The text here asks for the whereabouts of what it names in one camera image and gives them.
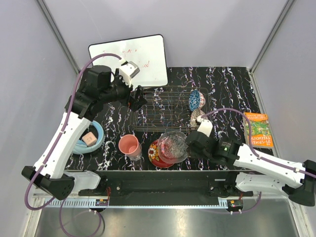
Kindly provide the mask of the clear glass plate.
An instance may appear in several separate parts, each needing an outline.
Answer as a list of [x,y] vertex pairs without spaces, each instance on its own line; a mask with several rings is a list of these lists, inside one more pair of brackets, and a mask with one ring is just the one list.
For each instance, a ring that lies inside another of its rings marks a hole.
[[187,136],[181,131],[163,133],[158,139],[158,155],[168,164],[183,162],[188,157]]

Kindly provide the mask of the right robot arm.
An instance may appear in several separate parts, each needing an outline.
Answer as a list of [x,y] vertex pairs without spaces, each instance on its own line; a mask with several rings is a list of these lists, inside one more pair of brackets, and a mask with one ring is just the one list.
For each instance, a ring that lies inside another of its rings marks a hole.
[[239,173],[236,179],[224,183],[228,195],[241,192],[267,192],[285,195],[291,201],[304,205],[316,204],[316,163],[283,160],[250,148],[237,140],[216,140],[194,131],[186,138],[192,158],[207,159],[228,168],[233,166],[256,171],[256,175]]

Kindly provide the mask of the red patterned white bowl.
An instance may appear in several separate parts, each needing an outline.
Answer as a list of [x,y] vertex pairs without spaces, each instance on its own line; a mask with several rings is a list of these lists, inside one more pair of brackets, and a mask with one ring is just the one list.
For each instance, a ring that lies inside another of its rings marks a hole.
[[197,121],[197,118],[198,118],[199,116],[203,116],[204,114],[205,114],[205,113],[204,113],[201,109],[199,109],[199,108],[193,110],[193,111],[192,111],[192,114],[191,114],[191,117],[190,117],[190,127],[191,127],[191,128],[197,128],[197,127],[199,126],[199,123],[198,123],[198,121]]

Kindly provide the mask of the red floral plate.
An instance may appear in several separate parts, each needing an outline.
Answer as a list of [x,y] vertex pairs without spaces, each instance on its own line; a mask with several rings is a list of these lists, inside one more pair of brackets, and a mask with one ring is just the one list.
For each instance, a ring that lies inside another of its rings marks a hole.
[[169,168],[174,164],[164,162],[158,154],[158,140],[155,140],[148,149],[148,158],[150,162],[158,168]]

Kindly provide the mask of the blue patterned bowl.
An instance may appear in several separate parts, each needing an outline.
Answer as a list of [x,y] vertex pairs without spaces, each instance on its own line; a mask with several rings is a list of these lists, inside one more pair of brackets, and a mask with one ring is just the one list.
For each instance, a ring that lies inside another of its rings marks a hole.
[[199,90],[193,90],[189,96],[189,109],[201,109],[205,105],[205,97]]

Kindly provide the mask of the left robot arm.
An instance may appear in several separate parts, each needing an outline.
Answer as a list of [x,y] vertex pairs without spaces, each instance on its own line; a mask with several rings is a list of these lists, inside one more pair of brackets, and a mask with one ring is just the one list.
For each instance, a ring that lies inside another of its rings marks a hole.
[[58,200],[64,200],[72,192],[102,195],[107,188],[104,175],[97,171],[66,172],[65,166],[77,141],[105,104],[119,101],[132,111],[146,104],[142,86],[136,87],[135,96],[131,95],[132,79],[139,72],[131,61],[115,72],[102,65],[82,70],[81,85],[75,87],[75,94],[69,98],[52,141],[33,166],[23,168],[22,176]]

